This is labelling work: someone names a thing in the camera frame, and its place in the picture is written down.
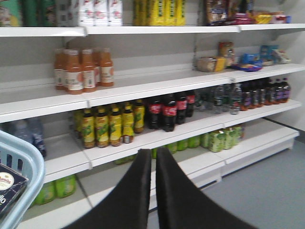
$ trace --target black object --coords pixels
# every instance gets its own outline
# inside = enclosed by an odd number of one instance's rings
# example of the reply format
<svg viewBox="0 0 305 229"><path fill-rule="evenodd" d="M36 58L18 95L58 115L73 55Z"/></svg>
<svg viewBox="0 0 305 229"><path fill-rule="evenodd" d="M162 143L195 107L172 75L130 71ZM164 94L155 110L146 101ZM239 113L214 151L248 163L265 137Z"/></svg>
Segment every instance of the black object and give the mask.
<svg viewBox="0 0 305 229"><path fill-rule="evenodd" d="M255 229L200 191L167 148L158 148L156 165L160 229Z"/></svg>
<svg viewBox="0 0 305 229"><path fill-rule="evenodd" d="M112 192L91 211L64 228L146 229L151 155L150 149L140 149L132 165Z"/></svg>

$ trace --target green package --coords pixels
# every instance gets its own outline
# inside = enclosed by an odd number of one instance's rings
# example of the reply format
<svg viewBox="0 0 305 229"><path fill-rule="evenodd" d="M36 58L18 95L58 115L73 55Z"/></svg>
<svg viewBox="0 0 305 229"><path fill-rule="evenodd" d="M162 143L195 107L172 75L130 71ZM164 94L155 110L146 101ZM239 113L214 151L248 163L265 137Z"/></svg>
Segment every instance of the green package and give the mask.
<svg viewBox="0 0 305 229"><path fill-rule="evenodd" d="M54 181L46 183L42 186L38 196L35 199L37 205L43 205L53 201L56 198Z"/></svg>
<svg viewBox="0 0 305 229"><path fill-rule="evenodd" d="M72 195L76 190L75 175L70 175L56 180L55 188L58 198L64 198Z"/></svg>

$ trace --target orange drink bottle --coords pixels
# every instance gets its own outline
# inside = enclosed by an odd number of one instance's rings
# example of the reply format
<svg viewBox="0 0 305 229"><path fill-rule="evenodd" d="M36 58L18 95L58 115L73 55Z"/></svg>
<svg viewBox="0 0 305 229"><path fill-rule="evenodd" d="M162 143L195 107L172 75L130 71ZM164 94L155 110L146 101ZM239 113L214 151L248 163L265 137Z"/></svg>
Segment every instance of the orange drink bottle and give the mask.
<svg viewBox="0 0 305 229"><path fill-rule="evenodd" d="M84 92L95 92L95 64L92 60L92 49L84 49L82 51L82 73L84 79Z"/></svg>

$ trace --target coca-cola bottle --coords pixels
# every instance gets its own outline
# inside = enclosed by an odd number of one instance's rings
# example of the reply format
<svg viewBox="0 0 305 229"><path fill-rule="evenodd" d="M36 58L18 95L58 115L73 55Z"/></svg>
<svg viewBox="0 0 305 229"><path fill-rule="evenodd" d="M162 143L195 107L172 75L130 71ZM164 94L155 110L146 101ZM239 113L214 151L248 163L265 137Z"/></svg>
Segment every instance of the coca-cola bottle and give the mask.
<svg viewBox="0 0 305 229"><path fill-rule="evenodd" d="M192 117L194 112L194 104L195 104L195 91L189 90L186 91L186 100L187 100L187 107L186 107L186 117Z"/></svg>
<svg viewBox="0 0 305 229"><path fill-rule="evenodd" d="M147 119L148 119L148 127L150 129L159 129L161 126L161 97L153 96L148 98L147 103Z"/></svg>
<svg viewBox="0 0 305 229"><path fill-rule="evenodd" d="M163 130L171 132L175 129L177 106L173 94L166 94L162 97L162 117L163 117Z"/></svg>
<svg viewBox="0 0 305 229"><path fill-rule="evenodd" d="M176 123L183 124L185 123L185 115L186 115L186 107L187 107L187 100L185 92L177 92L174 94L177 106L177 117Z"/></svg>

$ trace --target orange juice bottle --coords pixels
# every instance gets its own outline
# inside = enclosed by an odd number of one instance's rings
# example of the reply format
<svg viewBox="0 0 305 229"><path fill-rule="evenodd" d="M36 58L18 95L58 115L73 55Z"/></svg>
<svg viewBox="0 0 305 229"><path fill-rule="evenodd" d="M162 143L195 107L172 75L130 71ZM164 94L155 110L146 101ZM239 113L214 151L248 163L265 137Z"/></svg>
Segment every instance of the orange juice bottle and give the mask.
<svg viewBox="0 0 305 229"><path fill-rule="evenodd" d="M111 87L113 85L113 62L111 60L110 49L104 48L101 59L101 86Z"/></svg>
<svg viewBox="0 0 305 229"><path fill-rule="evenodd" d="M95 92L95 64L92 60L92 49L84 49L82 51L82 73L84 77L84 92Z"/></svg>
<svg viewBox="0 0 305 229"><path fill-rule="evenodd" d="M54 77L55 77L55 87L57 90L65 90L64 87L64 73L63 73L63 62L64 54L63 49L55 50L55 63L54 63Z"/></svg>
<svg viewBox="0 0 305 229"><path fill-rule="evenodd" d="M81 71L79 53L77 50L69 51L67 76L69 94L81 94L83 92L83 74Z"/></svg>

